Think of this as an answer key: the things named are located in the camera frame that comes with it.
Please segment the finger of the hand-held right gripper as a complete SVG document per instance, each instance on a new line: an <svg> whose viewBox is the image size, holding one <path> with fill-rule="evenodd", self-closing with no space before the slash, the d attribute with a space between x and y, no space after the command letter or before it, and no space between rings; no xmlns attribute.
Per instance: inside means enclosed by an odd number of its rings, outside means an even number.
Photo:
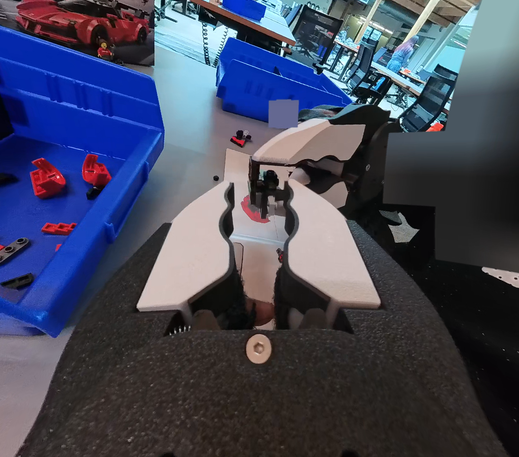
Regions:
<svg viewBox="0 0 519 457"><path fill-rule="evenodd" d="M342 125L314 118L274 136L251 156L251 161L290 167L326 157L345 162L360 146L364 132L364 124Z"/></svg>
<svg viewBox="0 0 519 457"><path fill-rule="evenodd" d="M346 204L348 197L346 183L327 170L298 167L289 174L289 179L301 183L335 208L341 208Z"/></svg>

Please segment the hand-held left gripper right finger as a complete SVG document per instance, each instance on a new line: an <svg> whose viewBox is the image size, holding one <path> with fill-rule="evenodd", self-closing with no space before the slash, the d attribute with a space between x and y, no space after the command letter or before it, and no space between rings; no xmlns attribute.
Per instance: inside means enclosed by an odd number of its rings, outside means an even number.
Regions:
<svg viewBox="0 0 519 457"><path fill-rule="evenodd" d="M283 298L301 314L321 309L376 310L381 299L346 218L300 182L288 180L284 207Z"/></svg>

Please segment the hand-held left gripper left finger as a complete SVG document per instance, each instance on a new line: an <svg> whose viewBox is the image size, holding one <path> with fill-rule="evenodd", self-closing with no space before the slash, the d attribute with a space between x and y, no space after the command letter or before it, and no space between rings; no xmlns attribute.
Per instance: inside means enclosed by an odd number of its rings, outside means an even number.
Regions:
<svg viewBox="0 0 519 457"><path fill-rule="evenodd" d="M243 302L230 240L234 206L234 184L221 182L172 220L137 311L178 311L191 320L198 311L218 317Z"/></svg>

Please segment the black toy brick assembly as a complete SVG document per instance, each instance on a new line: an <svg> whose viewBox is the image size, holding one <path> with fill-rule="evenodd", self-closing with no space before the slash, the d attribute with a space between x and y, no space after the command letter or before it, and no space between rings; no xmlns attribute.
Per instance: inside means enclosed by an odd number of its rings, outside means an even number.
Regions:
<svg viewBox="0 0 519 457"><path fill-rule="evenodd" d="M293 168L276 164L262 164L249 158L249 204L254 220L266 222L272 216L285 216L284 203L288 198L285 182Z"/></svg>

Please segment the white instruction booklet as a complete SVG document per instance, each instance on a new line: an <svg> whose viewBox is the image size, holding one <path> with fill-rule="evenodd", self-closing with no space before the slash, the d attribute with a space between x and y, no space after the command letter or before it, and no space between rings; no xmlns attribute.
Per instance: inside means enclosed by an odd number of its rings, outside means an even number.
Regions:
<svg viewBox="0 0 519 457"><path fill-rule="evenodd" d="M259 207L250 200L250 156L234 149L226 149L224 179L234 185L232 241L239 245L240 270L282 265L283 246L287 239L284 231L284 212L281 204L268 204L267 217L261 218Z"/></svg>

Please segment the black mesh office chair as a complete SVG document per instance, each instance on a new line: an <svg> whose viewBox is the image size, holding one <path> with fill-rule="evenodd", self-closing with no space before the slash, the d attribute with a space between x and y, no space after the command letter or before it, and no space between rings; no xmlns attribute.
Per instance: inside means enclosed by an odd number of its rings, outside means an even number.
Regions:
<svg viewBox="0 0 519 457"><path fill-rule="evenodd" d="M343 20L303 5L291 24L295 45L290 58L309 67L325 64L342 25Z"/></svg>
<svg viewBox="0 0 519 457"><path fill-rule="evenodd" d="M451 98L458 72L437 65L416 101L399 117L404 132L423 132L444 112Z"/></svg>
<svg viewBox="0 0 519 457"><path fill-rule="evenodd" d="M378 105L388 89L389 80L372 66L374 46L360 42L355 61L348 72L347 94L359 104Z"/></svg>

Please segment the red curved toy piece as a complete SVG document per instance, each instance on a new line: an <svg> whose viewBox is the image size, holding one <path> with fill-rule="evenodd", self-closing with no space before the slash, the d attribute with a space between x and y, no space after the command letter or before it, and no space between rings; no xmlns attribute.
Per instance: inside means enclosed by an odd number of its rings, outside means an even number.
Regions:
<svg viewBox="0 0 519 457"><path fill-rule="evenodd" d="M82 164L83 180L96 188L104 188L111 181L112 176L103 163L98 162L98 155L87 154Z"/></svg>
<svg viewBox="0 0 519 457"><path fill-rule="evenodd" d="M32 161L36 167L30 172L30 179L35 196L48 199L60 194L66 187L66 179L62 173L45 158Z"/></svg>

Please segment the wooden top desk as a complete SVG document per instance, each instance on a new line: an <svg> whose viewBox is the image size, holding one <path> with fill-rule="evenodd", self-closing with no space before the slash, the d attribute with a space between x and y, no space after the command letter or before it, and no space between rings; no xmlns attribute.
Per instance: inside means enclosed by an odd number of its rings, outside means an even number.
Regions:
<svg viewBox="0 0 519 457"><path fill-rule="evenodd" d="M199 21L209 26L225 26L236 32L240 41L263 48L280 55L289 52L296 45L296 40L286 20L266 10L260 21L252 20L234 13L222 4L210 0L189 0L199 7Z"/></svg>

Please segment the red flat toy plate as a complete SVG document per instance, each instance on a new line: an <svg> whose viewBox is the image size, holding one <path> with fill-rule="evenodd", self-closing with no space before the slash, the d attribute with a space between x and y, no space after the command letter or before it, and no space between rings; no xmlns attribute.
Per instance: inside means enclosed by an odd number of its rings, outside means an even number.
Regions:
<svg viewBox="0 0 519 457"><path fill-rule="evenodd" d="M76 223L45 223L41 232L56 236L69 236L76 228Z"/></svg>

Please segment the blue storage bin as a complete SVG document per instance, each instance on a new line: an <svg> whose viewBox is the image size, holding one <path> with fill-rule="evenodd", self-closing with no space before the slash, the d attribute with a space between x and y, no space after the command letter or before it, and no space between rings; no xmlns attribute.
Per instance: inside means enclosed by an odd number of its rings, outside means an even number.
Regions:
<svg viewBox="0 0 519 457"><path fill-rule="evenodd" d="M222 0L222 6L232 13L254 21L261 21L267 10L264 4L256 0Z"/></svg>

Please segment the black flat toy plate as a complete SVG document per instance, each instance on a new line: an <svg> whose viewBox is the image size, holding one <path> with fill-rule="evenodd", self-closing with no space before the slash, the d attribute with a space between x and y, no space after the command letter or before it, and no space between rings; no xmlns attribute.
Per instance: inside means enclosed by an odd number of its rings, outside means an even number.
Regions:
<svg viewBox="0 0 519 457"><path fill-rule="evenodd" d="M34 275L32 273L27 273L1 282L1 287L9 290L21 290L31 285L33 281Z"/></svg>

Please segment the grey flat toy plate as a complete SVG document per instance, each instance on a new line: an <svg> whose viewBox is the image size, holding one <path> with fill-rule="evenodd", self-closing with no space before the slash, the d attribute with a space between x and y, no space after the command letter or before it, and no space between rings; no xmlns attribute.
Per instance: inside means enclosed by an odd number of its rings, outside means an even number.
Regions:
<svg viewBox="0 0 519 457"><path fill-rule="evenodd" d="M7 263L10 259L14 258L18 253L21 253L28 246L30 246L30 240L28 238L18 238L11 242L9 245L1 248L1 265Z"/></svg>

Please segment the large blue plastic bin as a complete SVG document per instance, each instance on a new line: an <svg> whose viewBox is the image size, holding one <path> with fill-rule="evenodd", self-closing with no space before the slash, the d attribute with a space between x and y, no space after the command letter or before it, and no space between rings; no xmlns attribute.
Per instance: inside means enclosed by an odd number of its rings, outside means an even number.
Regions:
<svg viewBox="0 0 519 457"><path fill-rule="evenodd" d="M1 335L60 334L146 185L164 134L151 77L1 28L1 246L31 242L1 265L1 282L34 275L21 290L1 287ZM112 176L94 200L81 174L87 154ZM48 199L31 184L38 158L66 179ZM41 232L47 222L77 226L56 236Z"/></svg>

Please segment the toy car picture box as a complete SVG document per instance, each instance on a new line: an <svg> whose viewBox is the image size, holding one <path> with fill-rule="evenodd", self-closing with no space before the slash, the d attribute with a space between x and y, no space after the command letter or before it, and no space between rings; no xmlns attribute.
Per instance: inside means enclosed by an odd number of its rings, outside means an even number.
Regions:
<svg viewBox="0 0 519 457"><path fill-rule="evenodd" d="M1 28L94 57L155 64L155 0L1 0Z"/></svg>

